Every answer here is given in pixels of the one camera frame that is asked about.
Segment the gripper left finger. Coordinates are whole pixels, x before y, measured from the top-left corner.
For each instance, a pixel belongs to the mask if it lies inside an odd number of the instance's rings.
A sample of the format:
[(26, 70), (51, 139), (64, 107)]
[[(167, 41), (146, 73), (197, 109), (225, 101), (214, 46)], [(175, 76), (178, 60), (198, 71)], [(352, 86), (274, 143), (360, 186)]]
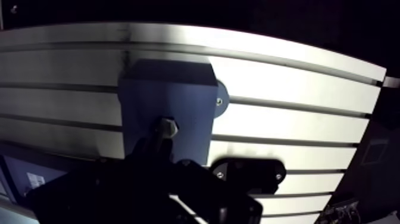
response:
[(29, 191), (40, 223), (152, 223), (168, 218), (172, 140), (158, 126), (123, 160), (82, 167)]

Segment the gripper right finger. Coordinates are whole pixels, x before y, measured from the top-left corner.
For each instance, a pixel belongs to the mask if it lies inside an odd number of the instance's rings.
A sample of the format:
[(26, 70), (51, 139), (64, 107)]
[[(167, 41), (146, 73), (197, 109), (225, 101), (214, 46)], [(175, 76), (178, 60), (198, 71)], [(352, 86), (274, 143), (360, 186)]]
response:
[(262, 205), (192, 160), (173, 164), (173, 192), (208, 223), (261, 221)]

